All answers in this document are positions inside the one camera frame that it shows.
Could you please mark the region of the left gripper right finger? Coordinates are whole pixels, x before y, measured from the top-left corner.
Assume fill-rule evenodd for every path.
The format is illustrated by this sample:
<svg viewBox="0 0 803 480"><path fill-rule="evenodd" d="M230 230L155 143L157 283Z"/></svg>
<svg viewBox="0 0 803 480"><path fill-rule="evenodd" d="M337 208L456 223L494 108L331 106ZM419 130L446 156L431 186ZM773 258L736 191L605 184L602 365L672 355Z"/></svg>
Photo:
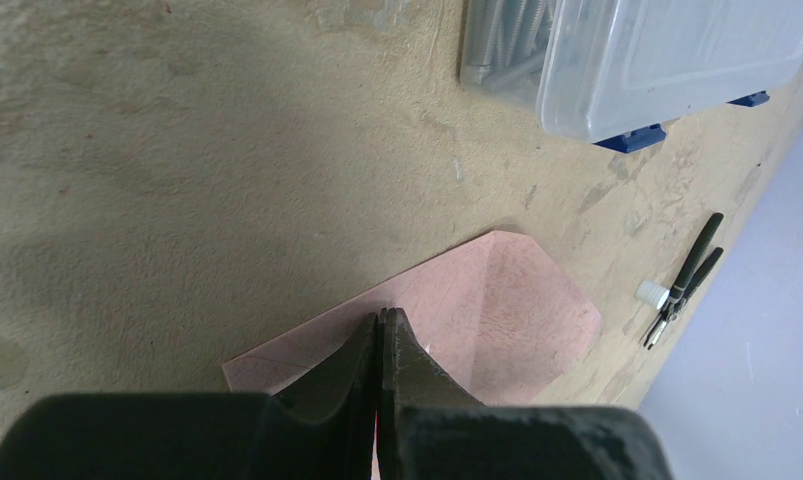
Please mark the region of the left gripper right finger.
<svg viewBox="0 0 803 480"><path fill-rule="evenodd" d="M618 407L487 406L384 309L377 461L383 479L670 479L661 443Z"/></svg>

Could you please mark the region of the white glue stick cap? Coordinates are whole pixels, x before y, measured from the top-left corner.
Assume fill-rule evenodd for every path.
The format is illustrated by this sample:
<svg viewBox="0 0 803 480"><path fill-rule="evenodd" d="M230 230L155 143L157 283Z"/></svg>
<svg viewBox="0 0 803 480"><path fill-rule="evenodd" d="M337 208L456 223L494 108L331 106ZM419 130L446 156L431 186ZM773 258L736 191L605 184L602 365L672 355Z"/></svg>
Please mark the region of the white glue stick cap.
<svg viewBox="0 0 803 480"><path fill-rule="evenodd" d="M651 280L643 280L637 287L634 298L655 310L664 307L670 296L670 290Z"/></svg>

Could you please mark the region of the black pliers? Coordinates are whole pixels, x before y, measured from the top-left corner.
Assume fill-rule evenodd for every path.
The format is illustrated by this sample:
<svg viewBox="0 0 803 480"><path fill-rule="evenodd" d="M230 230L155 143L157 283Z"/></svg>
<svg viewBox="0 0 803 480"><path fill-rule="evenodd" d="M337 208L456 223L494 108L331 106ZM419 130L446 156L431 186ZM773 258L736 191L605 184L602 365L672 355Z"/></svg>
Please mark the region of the black pliers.
<svg viewBox="0 0 803 480"><path fill-rule="evenodd" d="M709 254L707 250L724 218L725 215L721 212L713 213L700 231L672 283L669 296L662 303L647 331L643 341L646 350L652 350L659 343L667 327L681 316L692 296L721 259L724 253L722 247L714 247Z"/></svg>

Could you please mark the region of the clear plastic screw box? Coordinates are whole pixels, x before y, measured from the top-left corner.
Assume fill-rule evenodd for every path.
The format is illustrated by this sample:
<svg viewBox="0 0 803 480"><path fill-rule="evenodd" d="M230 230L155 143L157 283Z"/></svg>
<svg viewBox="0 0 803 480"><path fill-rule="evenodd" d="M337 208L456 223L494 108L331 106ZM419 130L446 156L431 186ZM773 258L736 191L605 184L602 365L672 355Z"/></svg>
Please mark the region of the clear plastic screw box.
<svg viewBox="0 0 803 480"><path fill-rule="evenodd" d="M803 62L803 1L472 1L460 80L550 135L631 153L663 123L753 108Z"/></svg>

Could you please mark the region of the pink envelope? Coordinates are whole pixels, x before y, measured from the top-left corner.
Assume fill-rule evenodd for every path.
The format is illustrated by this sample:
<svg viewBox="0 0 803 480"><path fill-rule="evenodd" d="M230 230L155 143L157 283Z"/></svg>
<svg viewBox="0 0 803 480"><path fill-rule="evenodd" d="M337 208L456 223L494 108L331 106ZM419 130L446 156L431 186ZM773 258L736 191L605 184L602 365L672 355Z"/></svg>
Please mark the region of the pink envelope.
<svg viewBox="0 0 803 480"><path fill-rule="evenodd" d="M227 362L237 392L276 395L336 352L368 317L377 319L377 461L382 333L378 316L402 309L424 350L487 406L532 398L586 354L600 315L530 237L494 231L413 267Z"/></svg>

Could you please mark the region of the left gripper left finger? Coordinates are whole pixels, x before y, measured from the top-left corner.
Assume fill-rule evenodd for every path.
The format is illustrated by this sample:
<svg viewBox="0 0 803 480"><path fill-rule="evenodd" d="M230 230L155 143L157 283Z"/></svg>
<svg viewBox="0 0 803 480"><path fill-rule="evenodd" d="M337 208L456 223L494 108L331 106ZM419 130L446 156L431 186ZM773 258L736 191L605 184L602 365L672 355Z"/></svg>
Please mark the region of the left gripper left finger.
<svg viewBox="0 0 803 480"><path fill-rule="evenodd" d="M0 444L0 479L366 479L377 319L276 395L64 394Z"/></svg>

